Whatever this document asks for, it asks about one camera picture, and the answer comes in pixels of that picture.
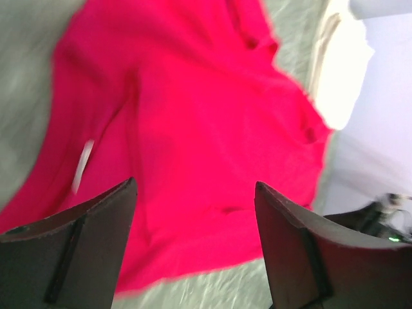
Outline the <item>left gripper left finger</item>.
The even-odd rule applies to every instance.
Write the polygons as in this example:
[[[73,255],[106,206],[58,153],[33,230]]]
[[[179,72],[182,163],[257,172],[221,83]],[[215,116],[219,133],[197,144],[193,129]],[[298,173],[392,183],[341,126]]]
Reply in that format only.
[[[1,235],[1,308],[111,308],[136,207],[130,178]]]

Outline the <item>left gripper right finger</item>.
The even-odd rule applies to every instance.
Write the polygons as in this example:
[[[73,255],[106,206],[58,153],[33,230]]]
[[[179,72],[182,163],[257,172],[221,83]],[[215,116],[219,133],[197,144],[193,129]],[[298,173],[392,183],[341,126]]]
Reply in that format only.
[[[411,307],[411,236],[379,206],[320,216],[262,182],[254,203],[273,308]]]

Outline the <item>pink red t-shirt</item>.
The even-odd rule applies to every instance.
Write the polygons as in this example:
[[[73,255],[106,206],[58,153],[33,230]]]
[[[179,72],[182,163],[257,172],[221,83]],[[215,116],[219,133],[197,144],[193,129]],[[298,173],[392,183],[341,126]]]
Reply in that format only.
[[[57,43],[46,138],[1,230],[132,177],[118,292],[260,258],[256,182],[310,208],[330,135],[277,50],[260,1],[87,1]]]

